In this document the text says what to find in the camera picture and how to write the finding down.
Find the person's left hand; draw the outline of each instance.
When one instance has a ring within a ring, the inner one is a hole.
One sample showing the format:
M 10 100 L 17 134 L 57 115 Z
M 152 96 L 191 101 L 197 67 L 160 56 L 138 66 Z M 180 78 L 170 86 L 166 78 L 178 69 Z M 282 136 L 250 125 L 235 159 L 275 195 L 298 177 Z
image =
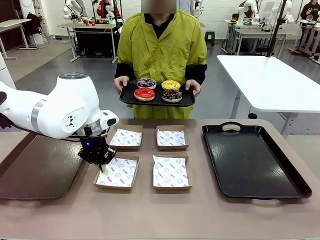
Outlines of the person's left hand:
M 196 80 L 187 80 L 185 82 L 185 90 L 189 90 L 189 89 L 193 90 L 193 95 L 194 97 L 198 97 L 201 93 L 201 85 L 196 81 Z

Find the donut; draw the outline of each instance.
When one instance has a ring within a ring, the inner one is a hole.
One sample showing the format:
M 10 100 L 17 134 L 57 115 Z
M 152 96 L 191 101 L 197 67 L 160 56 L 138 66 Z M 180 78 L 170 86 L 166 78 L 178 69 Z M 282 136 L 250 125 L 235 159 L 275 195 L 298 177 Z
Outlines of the donut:
M 161 97 L 167 103 L 178 103 L 182 100 L 182 93 L 179 90 L 167 89 L 161 93 Z
M 164 81 L 162 84 L 161 84 L 162 88 L 164 90 L 167 90 L 167 89 L 175 89 L 175 90 L 179 90 L 180 87 L 181 87 L 181 84 L 178 83 L 177 81 L 173 81 L 173 80 L 167 80 L 167 81 Z
M 142 102 L 149 102 L 155 98 L 155 91 L 148 87 L 138 88 L 134 91 L 134 97 Z
M 155 89 L 157 86 L 157 82 L 151 78 L 141 79 L 136 84 L 140 89 L 141 88 Z

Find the person's right hand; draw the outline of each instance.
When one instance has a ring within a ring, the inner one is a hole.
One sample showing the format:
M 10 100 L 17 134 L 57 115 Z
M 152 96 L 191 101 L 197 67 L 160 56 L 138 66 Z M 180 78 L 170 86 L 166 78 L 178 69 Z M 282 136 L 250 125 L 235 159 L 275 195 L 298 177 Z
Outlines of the person's right hand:
M 120 76 L 114 80 L 113 85 L 118 94 L 121 93 L 123 87 L 127 86 L 129 80 L 129 77 L 127 76 Z

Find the red icing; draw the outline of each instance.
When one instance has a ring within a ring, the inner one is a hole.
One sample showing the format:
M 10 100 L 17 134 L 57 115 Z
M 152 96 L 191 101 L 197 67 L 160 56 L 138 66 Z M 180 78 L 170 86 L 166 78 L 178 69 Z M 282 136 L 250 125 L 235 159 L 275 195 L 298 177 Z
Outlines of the red icing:
M 137 97 L 144 98 L 144 99 L 149 99 L 149 98 L 152 98 L 156 95 L 155 91 L 153 91 L 152 89 L 150 89 L 148 87 L 139 88 L 134 91 L 134 94 Z

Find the stool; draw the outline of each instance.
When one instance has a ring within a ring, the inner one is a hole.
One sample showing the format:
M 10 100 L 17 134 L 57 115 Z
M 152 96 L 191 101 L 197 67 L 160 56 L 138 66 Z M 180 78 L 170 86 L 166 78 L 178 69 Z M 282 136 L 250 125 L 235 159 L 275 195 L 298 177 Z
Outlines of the stool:
M 215 31 L 206 31 L 205 32 L 204 40 L 207 44 L 211 43 L 211 47 L 213 47 L 213 45 L 215 45 L 215 35 L 216 35 Z

